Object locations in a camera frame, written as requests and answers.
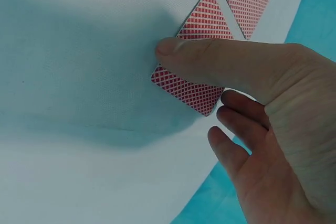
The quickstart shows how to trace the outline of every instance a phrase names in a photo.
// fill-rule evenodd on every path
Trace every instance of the teal background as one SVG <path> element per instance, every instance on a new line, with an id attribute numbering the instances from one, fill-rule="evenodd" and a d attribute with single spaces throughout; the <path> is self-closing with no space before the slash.
<path id="1" fill-rule="evenodd" d="M 303 44 L 336 61 L 335 19 L 336 0 L 302 0 L 286 42 Z M 246 223 L 235 189 L 220 164 L 172 223 Z"/>

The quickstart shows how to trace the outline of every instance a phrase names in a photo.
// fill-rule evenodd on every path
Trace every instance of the finger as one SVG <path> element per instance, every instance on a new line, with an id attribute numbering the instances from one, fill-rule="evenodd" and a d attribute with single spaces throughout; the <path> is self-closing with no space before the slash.
<path id="1" fill-rule="evenodd" d="M 225 106 L 237 111 L 239 114 L 260 123 L 269 129 L 270 123 L 265 112 L 265 106 L 240 94 L 234 90 L 227 90 L 222 95 L 222 102 Z"/>
<path id="2" fill-rule="evenodd" d="M 251 151 L 264 142 L 267 130 L 255 121 L 225 106 L 218 109 L 217 117 Z"/>
<path id="3" fill-rule="evenodd" d="M 304 46 L 206 39 L 162 40 L 156 48 L 159 62 L 195 83 L 240 90 L 268 104 L 307 76 Z"/>
<path id="4" fill-rule="evenodd" d="M 249 158 L 247 151 L 232 142 L 218 127 L 209 130 L 208 139 L 219 162 L 226 169 L 231 180 L 234 181 Z"/>

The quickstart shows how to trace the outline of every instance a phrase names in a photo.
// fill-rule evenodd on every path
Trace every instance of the skin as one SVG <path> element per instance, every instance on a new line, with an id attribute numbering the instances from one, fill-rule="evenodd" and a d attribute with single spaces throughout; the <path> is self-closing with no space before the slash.
<path id="1" fill-rule="evenodd" d="M 297 44 L 162 40 L 159 62 L 195 83 L 228 87 L 212 149 L 248 223 L 336 223 L 336 63 Z"/>

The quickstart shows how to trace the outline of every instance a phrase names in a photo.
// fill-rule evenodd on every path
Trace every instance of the textured fabric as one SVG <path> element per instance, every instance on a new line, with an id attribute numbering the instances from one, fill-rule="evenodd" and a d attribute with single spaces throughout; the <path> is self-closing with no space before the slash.
<path id="1" fill-rule="evenodd" d="M 197 1 L 0 0 L 1 223 L 157 224 L 181 211 L 216 164 L 217 119 L 150 77 L 156 43 Z M 270 0 L 253 38 L 283 41 L 299 1 Z"/>

